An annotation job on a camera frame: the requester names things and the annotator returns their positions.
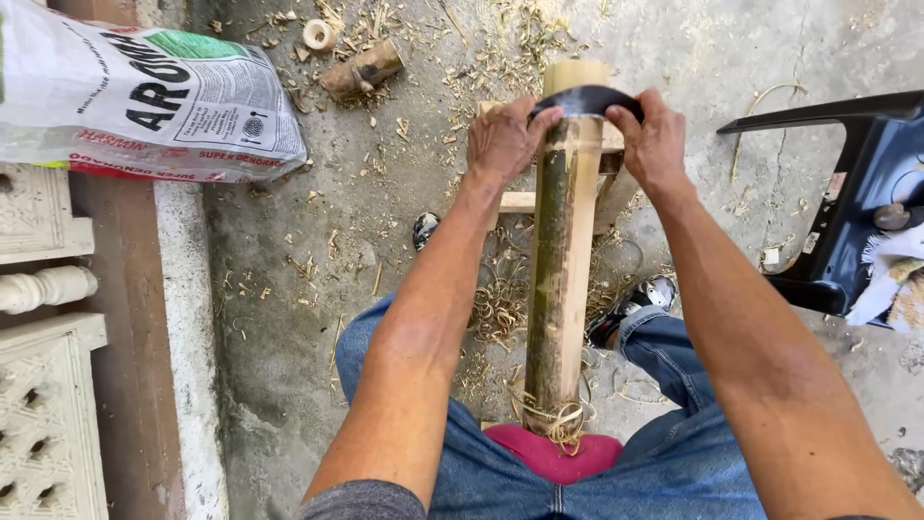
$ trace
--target hand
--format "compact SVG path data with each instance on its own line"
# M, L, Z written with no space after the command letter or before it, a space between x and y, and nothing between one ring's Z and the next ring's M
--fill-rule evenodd
M626 139L626 169L649 197L677 189L692 188L684 169L684 140L687 120L664 104L655 89L637 97L645 122L641 125L622 106L606 109L610 120Z
M562 118L562 108L542 110L528 125L536 106L531 95L496 106L468 127L468 175L501 190L523 171L536 153L542 134Z

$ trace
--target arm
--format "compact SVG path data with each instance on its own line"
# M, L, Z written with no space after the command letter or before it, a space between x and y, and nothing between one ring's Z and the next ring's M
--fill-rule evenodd
M612 106L626 167L664 226L687 332L770 518L920 518L837 365L699 203L685 120L648 90L644 125Z
M342 482L378 479L409 489L429 506L493 201L561 117L561 109L550 108L527 127L535 103L521 97L469 128L468 172L456 201L375 329L356 396L305 501Z

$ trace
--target man's right hand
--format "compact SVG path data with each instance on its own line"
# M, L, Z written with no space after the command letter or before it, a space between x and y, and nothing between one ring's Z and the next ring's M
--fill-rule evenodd
M642 124L622 106L606 109L606 118L626 139L629 173L651 199L695 191L684 169L686 118L668 108L653 88L639 94L637 99L645 114Z

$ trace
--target green label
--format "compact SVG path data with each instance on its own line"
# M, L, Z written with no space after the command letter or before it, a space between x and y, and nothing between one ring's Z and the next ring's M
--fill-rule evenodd
M192 32L164 30L145 40L160 47L166 54L183 59L215 59L220 57L247 57L247 50L233 42L215 40Z

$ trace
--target gray sleeve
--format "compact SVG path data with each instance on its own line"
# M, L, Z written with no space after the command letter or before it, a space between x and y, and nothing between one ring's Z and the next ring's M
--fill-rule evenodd
M325 489L298 510L298 520L426 520L406 488L383 480L353 480Z

